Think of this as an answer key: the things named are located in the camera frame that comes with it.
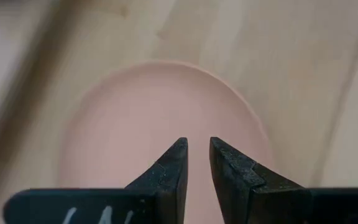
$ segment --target wooden table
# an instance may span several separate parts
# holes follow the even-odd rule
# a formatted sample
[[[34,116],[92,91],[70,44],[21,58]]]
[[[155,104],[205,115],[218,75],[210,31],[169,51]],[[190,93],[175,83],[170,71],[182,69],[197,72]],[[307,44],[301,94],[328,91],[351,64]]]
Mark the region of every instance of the wooden table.
[[[25,78],[58,1],[0,1],[0,120]]]
[[[0,209],[15,191],[55,185],[63,132],[92,86],[156,58],[239,90],[281,174],[358,185],[358,1],[67,0],[0,136]]]

